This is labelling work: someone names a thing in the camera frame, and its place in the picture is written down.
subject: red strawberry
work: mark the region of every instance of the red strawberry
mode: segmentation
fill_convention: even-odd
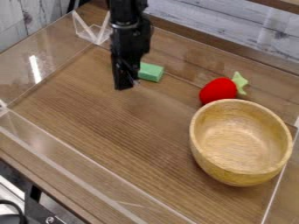
[[[217,78],[209,82],[200,91],[200,101],[203,104],[221,99],[233,99],[237,96],[237,87],[228,78]]]

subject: wooden table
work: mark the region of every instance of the wooden table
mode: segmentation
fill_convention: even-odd
[[[104,17],[94,4],[86,4],[78,13],[89,24]],[[70,17],[17,47],[25,49],[30,41],[42,46],[44,35],[64,41],[64,45],[49,50],[56,65],[56,54],[66,54],[76,47],[68,45],[57,32],[68,30],[68,25]],[[295,133],[297,77],[156,29],[144,61],[164,66],[163,80],[157,84],[142,81],[137,87],[118,92],[113,89],[108,45],[85,48],[80,44],[84,51],[10,104],[14,132],[26,143],[0,134],[1,159],[92,224],[259,223],[276,179],[255,187],[235,188],[209,178],[192,158],[189,121],[200,107],[200,87],[213,78],[231,77],[240,71],[249,80],[245,99],[271,108]],[[9,66],[16,48],[9,51],[0,56],[2,67]],[[54,142],[56,137],[68,145]],[[292,162],[288,169],[297,172],[297,163]],[[124,185],[112,181],[124,181]],[[289,183],[287,190],[296,193]],[[106,198],[101,193],[109,190]],[[283,212],[271,214],[276,217],[271,223],[289,223],[297,216],[297,203],[291,208],[287,201],[279,203],[276,208]]]

